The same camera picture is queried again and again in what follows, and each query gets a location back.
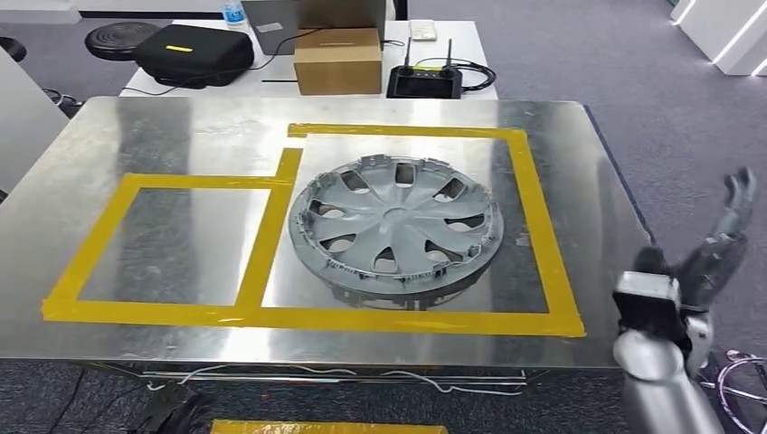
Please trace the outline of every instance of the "hubcap center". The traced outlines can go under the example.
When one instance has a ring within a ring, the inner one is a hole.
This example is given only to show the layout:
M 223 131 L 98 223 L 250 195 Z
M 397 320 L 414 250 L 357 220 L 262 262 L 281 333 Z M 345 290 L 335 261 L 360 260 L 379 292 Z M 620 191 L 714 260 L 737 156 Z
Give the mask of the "hubcap center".
M 399 222 L 405 218 L 407 210 L 404 208 L 392 208 L 391 210 L 383 213 L 384 222 Z

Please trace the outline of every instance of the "laptop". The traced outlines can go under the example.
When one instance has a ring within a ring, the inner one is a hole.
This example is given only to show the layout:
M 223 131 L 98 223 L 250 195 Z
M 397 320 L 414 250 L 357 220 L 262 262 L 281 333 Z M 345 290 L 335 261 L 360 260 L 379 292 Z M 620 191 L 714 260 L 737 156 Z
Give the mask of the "laptop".
M 384 39 L 387 0 L 243 0 L 264 54 L 293 54 L 298 29 L 377 28 Z

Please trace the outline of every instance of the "tape border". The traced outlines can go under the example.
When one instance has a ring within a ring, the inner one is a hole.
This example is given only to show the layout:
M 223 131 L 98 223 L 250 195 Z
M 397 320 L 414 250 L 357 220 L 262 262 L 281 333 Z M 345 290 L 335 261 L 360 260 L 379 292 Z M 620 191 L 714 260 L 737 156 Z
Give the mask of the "tape border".
M 506 140 L 543 286 L 548 313 L 421 312 L 262 307 L 263 291 L 296 181 L 301 149 L 285 148 L 273 177 L 126 174 L 43 301 L 46 321 L 156 326 L 240 326 L 354 332 L 477 335 L 585 336 L 578 307 L 538 182 L 535 162 L 520 129 L 290 124 L 289 137 L 348 134 L 478 137 Z M 111 233 L 140 188 L 249 188 L 270 190 L 264 216 L 237 298 L 231 306 L 78 300 L 77 296 Z

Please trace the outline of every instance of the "white wall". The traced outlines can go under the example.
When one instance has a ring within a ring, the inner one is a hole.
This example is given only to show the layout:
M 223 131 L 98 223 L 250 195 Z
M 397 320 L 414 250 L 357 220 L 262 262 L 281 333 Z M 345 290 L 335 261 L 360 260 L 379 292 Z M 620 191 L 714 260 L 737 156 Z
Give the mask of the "white wall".
M 0 50 L 0 189 L 10 192 L 69 120 Z
M 72 0 L 0 0 L 0 23 L 74 24 L 79 20 Z
M 767 11 L 759 16 L 717 66 L 730 75 L 746 75 L 751 74 L 765 58 L 767 58 Z M 762 74 L 767 74 L 767 70 L 762 71 Z
M 750 75 L 767 59 L 767 0 L 684 0 L 672 20 L 689 5 L 679 28 L 723 73 Z
M 713 59 L 762 3 L 764 0 L 697 0 L 681 27 Z
M 220 12 L 223 0 L 72 0 L 81 11 Z

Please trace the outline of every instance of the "yellow tape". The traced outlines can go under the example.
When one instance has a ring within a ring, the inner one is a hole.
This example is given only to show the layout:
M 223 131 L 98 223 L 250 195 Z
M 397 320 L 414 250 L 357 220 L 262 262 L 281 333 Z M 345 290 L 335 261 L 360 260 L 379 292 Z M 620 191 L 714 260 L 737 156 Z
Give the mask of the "yellow tape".
M 166 45 L 166 50 L 171 50 L 174 52 L 193 52 L 191 48 L 186 47 L 179 47 L 177 45 Z
M 556 243 L 526 135 L 516 129 L 292 124 L 290 137 L 308 134 L 486 137 L 506 140 L 520 200 L 543 284 L 548 313 L 420 312 L 367 309 L 261 307 L 271 263 L 296 180 L 301 150 L 286 148 L 274 177 L 138 175 L 123 177 L 70 265 L 43 301 L 43 318 L 158 326 L 245 326 L 359 332 L 480 335 L 584 336 L 570 283 Z M 264 215 L 233 306 L 78 300 L 77 295 L 112 231 L 139 188 L 269 189 Z
M 505 128 L 459 128 L 459 127 L 404 127 L 387 125 L 338 125 L 338 124 L 290 124 L 289 137 L 305 137 L 308 134 L 357 134 L 382 136 L 430 136 L 430 137 L 484 137 L 504 139 L 514 167 L 519 199 L 525 213 L 527 229 L 533 246 L 538 274 L 544 289 L 548 314 L 556 318 L 556 328 L 567 328 L 568 335 L 583 336 L 578 307 L 564 268 L 562 255 L 556 242 L 554 226 L 549 217 L 544 192 L 535 170 L 535 160 L 527 135 L 521 129 Z M 522 314 L 491 314 L 516 316 Z
M 216 419 L 211 434 L 448 434 L 448 430 L 427 425 Z

